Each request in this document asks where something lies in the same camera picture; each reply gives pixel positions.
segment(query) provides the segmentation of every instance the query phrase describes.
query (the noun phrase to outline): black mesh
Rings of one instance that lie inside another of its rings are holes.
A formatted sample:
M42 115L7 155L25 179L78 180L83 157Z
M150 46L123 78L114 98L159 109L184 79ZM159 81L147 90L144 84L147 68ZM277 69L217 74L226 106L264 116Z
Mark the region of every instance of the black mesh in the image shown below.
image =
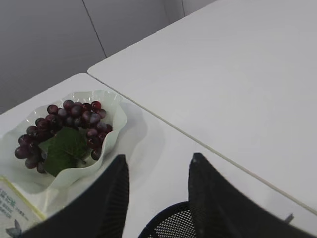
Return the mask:
M149 222L139 238L197 238L188 202L161 211Z

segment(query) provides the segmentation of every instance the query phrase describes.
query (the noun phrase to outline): grape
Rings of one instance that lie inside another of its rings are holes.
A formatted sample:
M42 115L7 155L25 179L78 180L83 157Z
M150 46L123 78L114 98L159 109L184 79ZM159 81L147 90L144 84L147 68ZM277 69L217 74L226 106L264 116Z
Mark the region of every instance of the grape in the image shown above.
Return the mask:
M74 120L74 126L75 126L75 127L81 127L81 126L82 126L81 118L75 118L75 120Z
M107 133L105 133L105 132L101 132L98 134L98 138L102 143L104 142L106 135L107 135Z
M49 122L47 120L41 120L37 124L38 129L40 130L48 130L49 129Z
M45 120L49 122L50 128L53 130L53 132L59 131L63 127L63 121L58 115L48 115Z
M90 121L90 117L91 117L91 113L89 111L85 111L82 114L82 118L83 118L84 122L88 123Z
M56 116L53 114L49 114L45 117L45 120L51 122Z
M40 174L45 174L45 169L44 169L44 163L43 162L39 162L38 163L38 166L37 166L37 171L40 173Z
M26 157L30 156L31 153L27 146L19 146L18 148L15 149L14 155L18 159L25 159Z
M107 124L107 131L106 132L109 133L112 131L113 131L112 125Z
M71 108L73 107L74 105L74 102L72 100L66 100L64 103L63 103L63 107L67 110L67 111L70 111Z
M51 133L42 130L35 130L31 134L31 137L38 142L46 141L50 139L52 136L53 135Z
M99 132L107 132L107 124L103 121L98 122L98 124L96 125L96 129Z
M49 114L57 114L58 106L56 106L54 104L49 105L47 110L48 110Z
M74 117L74 118L79 117L79 116L81 115L81 106L75 105L75 106L71 109L71 115L72 115L72 117Z
M35 121L35 125L38 127L38 124L39 124L41 121L45 121L45 119L44 119L44 118L37 118L36 121Z
M65 126L73 127L74 126L74 118L68 117L65 120Z
M33 139L29 135L21 135L18 139L19 145L21 145L21 146L23 146L23 145L28 146L32 141L33 141Z
M87 129L88 127L89 127L88 123L87 123L87 122L84 122L84 120L82 119L82 120L81 120L81 128Z
M91 111L91 105L89 104L89 103L84 103L83 105L82 105L82 109L83 109L83 112L85 112L85 111Z
M33 162L33 163L38 163L38 162L40 162L40 161L43 160L41 154L31 155L31 156L27 157L27 159L28 159L30 162Z
M31 135L32 132L35 131L35 130L37 130L37 129L38 129L38 128L37 128L36 126L31 125L31 126L29 126L29 127L26 129L26 133L27 133L28 135Z
M87 145L91 149L97 149L101 146L101 142L96 136L93 136L88 139Z
M37 162L33 162L33 161L30 160L30 159L26 159L26 160L25 160L25 167L27 167L28 169L33 169L33 168L35 168L37 165L38 165Z
M91 103L91 108L92 108L92 110L93 110L94 112L96 112L96 111L98 111L98 110L101 109L101 103L98 102L98 101L93 101L93 102Z
M98 122L100 122L100 115L97 113L92 113L89 123L92 125L96 125Z
M87 130L87 133L86 133L86 136L89 138L89 137L93 137L93 136L96 136L98 135L98 132L96 129L88 129Z
M29 151L33 155L41 155L42 150L34 142L29 145Z
M61 117L61 118L66 118L67 117L67 111L64 108L59 108L57 111L57 114Z
M104 109L98 110L97 113L100 115L101 119L104 119L107 116L107 112Z
M101 148L98 148L91 152L91 158L93 158L93 160L98 160L100 158L100 155L101 155Z

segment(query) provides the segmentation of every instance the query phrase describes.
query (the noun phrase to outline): grape leaf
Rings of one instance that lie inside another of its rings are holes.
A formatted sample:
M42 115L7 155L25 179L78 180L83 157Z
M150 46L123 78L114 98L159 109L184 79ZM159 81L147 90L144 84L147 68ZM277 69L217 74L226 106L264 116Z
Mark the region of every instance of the grape leaf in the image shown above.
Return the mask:
M50 141L44 169L56 177L62 170L76 168L86 151L85 137L75 129L64 127Z
M40 149L47 153L49 151L49 146L50 146L52 140L54 140L54 137L40 143L39 144Z

